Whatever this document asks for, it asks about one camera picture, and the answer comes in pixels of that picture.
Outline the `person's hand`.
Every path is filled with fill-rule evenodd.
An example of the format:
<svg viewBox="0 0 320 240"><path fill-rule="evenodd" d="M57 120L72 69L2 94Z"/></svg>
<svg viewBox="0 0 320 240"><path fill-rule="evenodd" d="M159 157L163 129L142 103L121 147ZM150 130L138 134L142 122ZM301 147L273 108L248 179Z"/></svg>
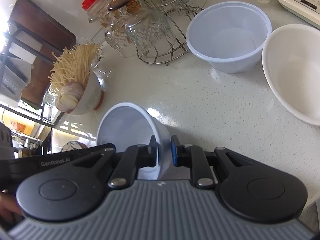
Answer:
<svg viewBox="0 0 320 240"><path fill-rule="evenodd" d="M15 221L15 215L22 216L15 195L1 192L1 218L12 225Z"/></svg>

